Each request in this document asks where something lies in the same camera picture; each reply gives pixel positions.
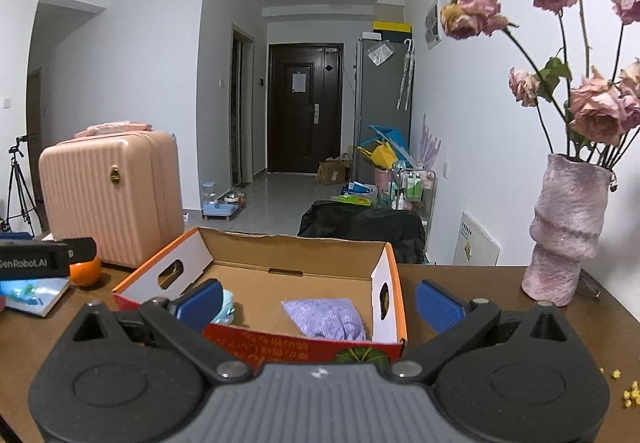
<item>cardboard box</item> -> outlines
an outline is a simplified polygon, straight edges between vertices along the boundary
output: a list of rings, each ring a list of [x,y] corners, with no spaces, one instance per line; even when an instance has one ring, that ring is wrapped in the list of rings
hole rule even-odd
[[[348,166],[340,160],[320,162],[316,181],[322,185],[344,185],[349,180]]]
[[[113,292],[120,309],[134,309],[154,296],[178,298],[211,278],[234,293],[235,325],[209,325],[202,334],[254,368],[264,362],[327,363],[337,353],[361,354],[368,347],[393,362],[406,344],[398,267],[387,243],[191,229]],[[281,302],[313,298],[351,299],[370,341],[303,336]]]

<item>wall picture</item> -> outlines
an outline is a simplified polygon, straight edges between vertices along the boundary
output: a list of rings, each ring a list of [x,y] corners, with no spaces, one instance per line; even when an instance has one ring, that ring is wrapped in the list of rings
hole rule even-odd
[[[424,25],[427,28],[425,38],[427,41],[427,47],[433,49],[440,42],[440,4],[439,0],[435,0],[433,5],[429,8],[427,18],[424,21]]]

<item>suitcase handle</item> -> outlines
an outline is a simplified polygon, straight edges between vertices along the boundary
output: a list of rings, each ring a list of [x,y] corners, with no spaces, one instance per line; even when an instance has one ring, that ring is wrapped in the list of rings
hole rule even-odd
[[[74,138],[85,138],[90,136],[103,136],[104,134],[117,134],[120,132],[150,131],[153,127],[148,123],[131,123],[130,121],[113,121],[112,123],[102,123],[92,125],[85,130],[74,134]]]

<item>black tripod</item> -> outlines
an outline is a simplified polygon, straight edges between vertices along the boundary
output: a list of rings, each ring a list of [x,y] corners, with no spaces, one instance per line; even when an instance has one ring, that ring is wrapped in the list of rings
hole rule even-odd
[[[40,228],[44,229],[44,225],[40,216],[38,215],[38,211],[36,210],[36,205],[33,201],[33,197],[31,197],[31,193],[29,192],[29,187],[27,186],[27,181],[24,179],[24,175],[22,174],[22,169],[20,168],[20,163],[18,162],[17,155],[19,154],[21,158],[24,158],[24,154],[20,152],[20,143],[27,142],[29,139],[28,136],[17,137],[15,139],[15,145],[9,149],[9,154],[12,154],[11,158],[11,174],[9,176],[9,197],[6,200],[6,222],[11,227],[11,220],[17,219],[21,217],[25,223],[29,225],[31,230],[31,236],[35,237],[35,232],[33,231],[33,224],[31,223],[31,213],[35,212],[36,217],[38,218],[38,222],[40,223]],[[18,192],[18,202],[20,203],[20,214],[15,216],[11,214],[11,190],[14,185]]]

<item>book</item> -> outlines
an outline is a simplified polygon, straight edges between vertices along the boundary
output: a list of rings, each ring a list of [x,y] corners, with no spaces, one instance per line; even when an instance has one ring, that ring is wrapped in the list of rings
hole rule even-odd
[[[0,281],[0,295],[6,307],[46,317],[69,288],[69,279],[31,279]]]

